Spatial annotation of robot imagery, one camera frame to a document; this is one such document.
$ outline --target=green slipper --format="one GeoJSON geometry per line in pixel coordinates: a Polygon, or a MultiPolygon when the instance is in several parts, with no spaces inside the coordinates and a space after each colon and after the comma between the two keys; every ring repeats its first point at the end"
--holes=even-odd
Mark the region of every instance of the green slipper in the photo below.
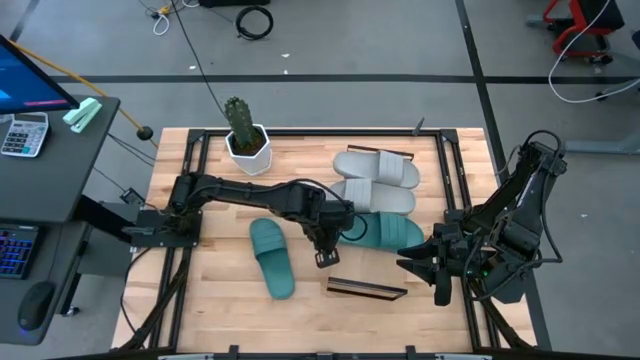
{"type": "Polygon", "coordinates": [[[424,234],[420,227],[404,216],[391,213],[360,216],[367,222],[367,233],[357,241],[349,241],[343,237],[357,238],[362,234],[364,223],[360,217],[356,217],[353,220],[353,228],[343,232],[343,236],[340,237],[341,244],[396,252],[424,242],[424,234]]]}
{"type": "Polygon", "coordinates": [[[270,219],[256,219],[249,226],[249,234],[269,294],[274,299],[288,299],[295,281],[280,226],[270,219]]]}

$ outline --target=monitor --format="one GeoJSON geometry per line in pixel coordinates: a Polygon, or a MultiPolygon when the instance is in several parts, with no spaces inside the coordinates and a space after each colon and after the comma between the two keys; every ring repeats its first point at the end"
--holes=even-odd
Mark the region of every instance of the monitor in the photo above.
{"type": "Polygon", "coordinates": [[[77,107],[71,95],[0,35],[0,114],[77,107]]]}

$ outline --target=wooden tabletop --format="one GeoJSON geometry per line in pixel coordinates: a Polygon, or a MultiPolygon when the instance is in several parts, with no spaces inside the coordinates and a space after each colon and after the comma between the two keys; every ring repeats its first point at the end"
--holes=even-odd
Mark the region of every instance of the wooden tabletop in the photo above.
{"type": "MultiPolygon", "coordinates": [[[[167,204],[173,182],[180,173],[187,128],[167,128],[151,178],[147,201],[160,208],[167,204]]],[[[491,157],[480,128],[457,129],[472,202],[484,202],[496,189],[491,157]]],[[[228,180],[271,185],[306,177],[331,185],[341,180],[332,167],[336,153],[348,144],[415,154],[413,163],[422,181],[414,189],[417,206],[410,218],[430,236],[433,224],[443,222],[446,207],[435,141],[425,137],[272,137],[273,164],[258,177],[244,174],[233,163],[223,138],[211,141],[206,173],[228,180]]],[[[447,145],[450,171],[453,155],[447,145]]],[[[454,180],[456,203],[462,206],[454,180]]],[[[339,246],[341,262],[318,269],[313,245],[298,224],[274,218],[266,210],[211,202],[204,208],[202,239],[194,249],[178,350],[226,352],[229,345],[241,352],[418,352],[471,350],[462,294],[454,279],[451,304],[437,307],[434,288],[395,265],[395,254],[339,246]],[[249,224],[256,218],[274,219],[283,229],[296,279],[294,295],[273,300],[255,260],[249,224]],[[408,295],[390,302],[326,291],[327,278],[335,276],[408,289],[408,295]]],[[[164,249],[153,249],[131,270],[124,306],[134,326],[139,326],[156,302],[164,249]]],[[[176,265],[180,256],[176,256],[176,265]]],[[[167,343],[171,307],[163,323],[161,345],[167,343]]],[[[535,343],[526,301],[497,304],[507,321],[529,343],[535,343]]],[[[488,335],[477,304],[483,345],[488,335]]],[[[131,337],[122,314],[113,346],[131,337]]]]}

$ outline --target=concrete floor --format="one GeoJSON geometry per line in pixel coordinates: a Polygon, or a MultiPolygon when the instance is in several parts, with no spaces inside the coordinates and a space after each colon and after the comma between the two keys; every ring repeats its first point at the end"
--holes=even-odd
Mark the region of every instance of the concrete floor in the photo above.
{"type": "MultiPolygon", "coordinates": [[[[161,6],[162,0],[143,0],[161,6]]],[[[9,36],[27,0],[0,1],[0,33],[9,36]]],[[[555,57],[544,30],[524,26],[546,0],[466,0],[468,16],[486,76],[543,79],[555,57]]],[[[629,31],[640,28],[640,3],[618,0],[627,26],[611,36],[617,52],[640,58],[629,31]]],[[[265,41],[236,38],[225,19],[203,8],[180,14],[211,75],[420,74],[473,75],[458,12],[450,0],[273,0],[276,21],[265,41]]],[[[221,8],[234,18],[238,8],[221,8]]],[[[82,75],[198,75],[195,60],[175,16],[162,37],[134,0],[40,1],[19,42],[82,75]]],[[[598,76],[638,75],[640,67],[614,62],[598,76]]],[[[51,74],[54,71],[45,69],[51,74]]],[[[558,76],[594,77],[581,61],[559,67],[558,76]]],[[[98,84],[138,121],[166,126],[223,126],[206,87],[198,82],[98,84]]],[[[90,90],[64,84],[76,94],[90,90]]],[[[246,99],[256,121],[266,126],[485,127],[475,83],[392,82],[227,82],[212,83],[220,98],[246,99]]],[[[562,85],[567,97],[585,98],[599,85],[562,85]]],[[[605,103],[570,105],[548,86],[488,85],[495,121],[508,151],[533,130],[545,128],[564,139],[615,139],[640,126],[635,93],[605,103]]],[[[112,133],[153,155],[137,142],[131,125],[116,118],[112,133]]],[[[640,246],[633,219],[640,213],[634,157],[569,155],[548,203],[550,228],[565,263],[536,271],[540,298],[554,350],[640,356],[640,246]]],[[[147,191],[151,169],[108,140],[96,164],[124,187],[147,191]]],[[[120,191],[93,173],[85,193],[117,201],[120,191]]],[[[106,351],[118,313],[122,279],[85,278],[74,300],[85,311],[56,318],[38,347],[0,345],[2,358],[42,359],[106,351]]]]}

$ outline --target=potted cactus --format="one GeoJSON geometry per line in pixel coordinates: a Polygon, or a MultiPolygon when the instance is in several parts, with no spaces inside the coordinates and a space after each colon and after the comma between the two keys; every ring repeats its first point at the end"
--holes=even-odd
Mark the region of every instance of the potted cactus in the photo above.
{"type": "Polygon", "coordinates": [[[249,175],[260,175],[271,167],[271,142],[262,125],[253,124],[249,105],[237,97],[227,100],[224,112],[231,125],[225,138],[231,158],[249,175]]]}

